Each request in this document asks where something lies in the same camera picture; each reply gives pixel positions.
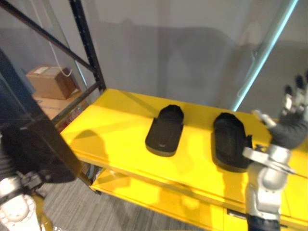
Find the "shelf surface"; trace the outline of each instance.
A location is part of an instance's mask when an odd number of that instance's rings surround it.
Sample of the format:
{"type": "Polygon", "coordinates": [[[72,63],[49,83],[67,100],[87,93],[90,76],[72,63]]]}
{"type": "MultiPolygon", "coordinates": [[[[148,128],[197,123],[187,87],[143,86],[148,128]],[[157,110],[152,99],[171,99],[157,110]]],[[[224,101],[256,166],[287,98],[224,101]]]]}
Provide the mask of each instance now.
{"type": "MultiPolygon", "coordinates": [[[[247,230],[246,220],[228,215],[225,208],[110,170],[103,171],[92,188],[207,230],[247,230]]],[[[281,224],[299,229],[307,226],[286,216],[281,224]]]]}
{"type": "MultiPolygon", "coordinates": [[[[82,161],[244,212],[247,174],[225,171],[212,161],[213,122],[221,112],[229,111],[108,89],[62,136],[82,161]],[[146,149],[145,138],[153,118],[169,104],[181,107],[184,128],[176,154],[160,157],[146,149]]],[[[269,133],[254,116],[240,112],[235,115],[244,123],[246,134],[253,135],[254,144],[269,143],[269,133]]],[[[301,178],[307,184],[306,163],[307,142],[304,142],[293,150],[290,166],[298,174],[293,178],[301,178]]],[[[304,201],[307,199],[304,193],[295,191],[289,195],[304,201]]],[[[290,216],[287,203],[282,204],[282,213],[290,216]]]]}

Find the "robot finger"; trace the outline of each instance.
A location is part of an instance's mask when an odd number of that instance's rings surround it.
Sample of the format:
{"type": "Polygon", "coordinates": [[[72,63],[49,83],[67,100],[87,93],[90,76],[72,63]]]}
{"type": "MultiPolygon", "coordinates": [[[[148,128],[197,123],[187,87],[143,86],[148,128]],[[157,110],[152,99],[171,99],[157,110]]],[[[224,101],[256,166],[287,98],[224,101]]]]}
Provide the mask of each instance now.
{"type": "Polygon", "coordinates": [[[284,99],[283,99],[283,110],[288,112],[291,110],[292,108],[292,88],[290,85],[287,85],[285,88],[284,88],[284,99]]]}
{"type": "Polygon", "coordinates": [[[308,71],[306,72],[306,94],[304,102],[304,120],[308,122],[308,71]]]}
{"type": "Polygon", "coordinates": [[[259,119],[261,122],[266,125],[267,128],[273,128],[277,124],[276,122],[267,114],[263,114],[260,110],[253,110],[252,113],[259,119]]]}
{"type": "Polygon", "coordinates": [[[304,99],[304,105],[308,106],[308,71],[306,72],[306,94],[304,99]]]}
{"type": "Polygon", "coordinates": [[[303,111],[304,105],[305,105],[305,82],[303,80],[303,77],[301,75],[296,76],[296,90],[295,90],[295,96],[293,98],[293,107],[296,108],[296,110],[303,111]]]}

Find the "light blue pole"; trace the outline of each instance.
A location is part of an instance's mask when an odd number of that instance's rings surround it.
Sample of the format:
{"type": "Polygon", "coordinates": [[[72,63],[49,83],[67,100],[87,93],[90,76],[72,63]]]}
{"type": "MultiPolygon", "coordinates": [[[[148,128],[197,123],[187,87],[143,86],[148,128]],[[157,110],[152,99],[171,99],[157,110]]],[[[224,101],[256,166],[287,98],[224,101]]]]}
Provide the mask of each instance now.
{"type": "Polygon", "coordinates": [[[234,112],[237,111],[252,84],[254,83],[271,50],[275,46],[284,26],[288,22],[297,2],[298,0],[285,0],[278,10],[273,23],[271,24],[269,31],[266,34],[257,52],[257,55],[246,74],[246,81],[233,103],[231,110],[234,112]]]}

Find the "cardboard box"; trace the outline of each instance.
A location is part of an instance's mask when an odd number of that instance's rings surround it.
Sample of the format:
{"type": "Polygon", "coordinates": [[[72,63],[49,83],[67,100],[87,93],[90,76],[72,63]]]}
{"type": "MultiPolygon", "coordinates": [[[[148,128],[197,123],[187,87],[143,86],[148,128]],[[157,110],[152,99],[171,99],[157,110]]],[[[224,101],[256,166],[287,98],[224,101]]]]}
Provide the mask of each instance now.
{"type": "Polygon", "coordinates": [[[70,98],[67,100],[57,100],[57,99],[49,99],[33,96],[33,99],[38,103],[43,112],[49,117],[49,119],[53,119],[56,115],[58,115],[63,109],[65,109],[74,99],[76,99],[81,92],[76,92],[72,94],[70,98]]]}
{"type": "Polygon", "coordinates": [[[41,65],[26,76],[36,90],[36,97],[65,100],[76,89],[71,77],[64,76],[57,66],[41,65]]]}

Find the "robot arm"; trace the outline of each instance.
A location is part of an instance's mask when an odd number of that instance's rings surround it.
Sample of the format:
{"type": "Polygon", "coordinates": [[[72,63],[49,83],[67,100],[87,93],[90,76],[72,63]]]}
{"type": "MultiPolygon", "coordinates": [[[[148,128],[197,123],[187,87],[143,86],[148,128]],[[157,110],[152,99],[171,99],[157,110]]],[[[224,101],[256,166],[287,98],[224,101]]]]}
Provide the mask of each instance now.
{"type": "Polygon", "coordinates": [[[295,172],[288,166],[291,149],[300,145],[308,132],[308,84],[296,78],[296,93],[285,89],[284,108],[276,123],[268,115],[256,110],[257,117],[272,135],[270,146],[263,150],[245,148],[243,155],[253,162],[247,169],[246,213],[250,231],[280,230],[281,194],[287,175],[295,172]]]}

